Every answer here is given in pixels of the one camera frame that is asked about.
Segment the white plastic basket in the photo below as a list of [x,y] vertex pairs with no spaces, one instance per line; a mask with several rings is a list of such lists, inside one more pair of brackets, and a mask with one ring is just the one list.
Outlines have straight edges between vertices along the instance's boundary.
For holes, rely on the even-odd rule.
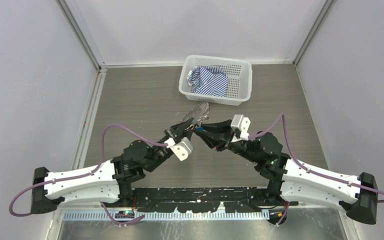
[[252,82],[248,61],[189,55],[182,66],[178,90],[191,101],[239,106],[251,98]]

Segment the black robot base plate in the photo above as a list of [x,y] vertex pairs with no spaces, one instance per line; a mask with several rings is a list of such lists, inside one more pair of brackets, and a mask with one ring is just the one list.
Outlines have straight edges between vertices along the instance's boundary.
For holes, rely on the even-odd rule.
[[280,197],[258,187],[154,187],[135,188],[132,197],[106,203],[108,208],[131,208],[142,213],[214,213],[224,207],[226,213],[256,213],[284,207]]

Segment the blue striped shirt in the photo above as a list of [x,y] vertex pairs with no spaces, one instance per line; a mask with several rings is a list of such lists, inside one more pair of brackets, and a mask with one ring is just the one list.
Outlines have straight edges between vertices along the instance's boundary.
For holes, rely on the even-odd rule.
[[186,79],[192,93],[206,96],[224,97],[229,85],[229,77],[220,66],[196,66]]

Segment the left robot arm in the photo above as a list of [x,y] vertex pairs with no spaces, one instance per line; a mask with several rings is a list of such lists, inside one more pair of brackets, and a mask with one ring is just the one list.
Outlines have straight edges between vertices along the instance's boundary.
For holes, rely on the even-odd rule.
[[92,167],[53,172],[46,167],[34,170],[30,213],[55,211],[68,203],[104,202],[128,207],[133,202],[131,184],[145,178],[166,160],[176,156],[184,161],[193,151],[190,142],[194,118],[171,126],[156,143],[137,139],[113,159]]

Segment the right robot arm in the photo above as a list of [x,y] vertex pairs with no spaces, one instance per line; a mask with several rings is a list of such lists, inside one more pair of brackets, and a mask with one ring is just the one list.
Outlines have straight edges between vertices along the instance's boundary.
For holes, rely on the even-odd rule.
[[283,145],[270,132],[249,137],[247,127],[232,120],[202,124],[194,133],[211,149],[229,150],[255,164],[269,181],[265,198],[271,205],[306,202],[345,212],[354,221],[377,222],[378,194],[375,177],[367,172],[346,175],[297,160],[283,152]]

